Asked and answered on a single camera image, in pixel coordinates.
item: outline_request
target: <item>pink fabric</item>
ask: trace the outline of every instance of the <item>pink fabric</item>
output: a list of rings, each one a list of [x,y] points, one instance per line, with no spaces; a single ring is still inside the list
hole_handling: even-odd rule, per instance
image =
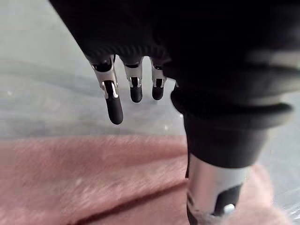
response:
[[[17,140],[0,145],[0,225],[188,225],[182,136]],[[224,225],[287,225],[253,166]]]

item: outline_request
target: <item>robotic hand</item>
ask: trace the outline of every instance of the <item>robotic hand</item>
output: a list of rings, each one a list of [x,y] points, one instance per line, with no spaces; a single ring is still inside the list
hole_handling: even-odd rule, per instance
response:
[[[274,52],[299,50],[300,6],[50,2],[92,65],[114,124],[123,120],[116,54],[134,102],[143,96],[143,56],[151,58],[154,99],[166,77],[176,80],[171,99],[187,134],[190,224],[234,211],[269,128],[291,114],[281,96],[300,88],[297,69],[270,64]]]

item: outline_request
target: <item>gray surface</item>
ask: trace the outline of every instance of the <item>gray surface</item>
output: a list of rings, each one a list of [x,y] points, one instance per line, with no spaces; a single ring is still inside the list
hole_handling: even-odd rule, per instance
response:
[[[279,55],[274,60],[298,63]],[[143,100],[129,96],[125,71],[116,61],[124,121],[113,125],[97,79],[59,17],[44,0],[0,1],[0,138],[52,135],[184,134],[182,118],[165,85],[165,96],[151,97],[151,68],[143,62]],[[272,132],[261,161],[270,171],[276,197],[300,224],[300,94],[286,99],[296,109],[293,120]]]

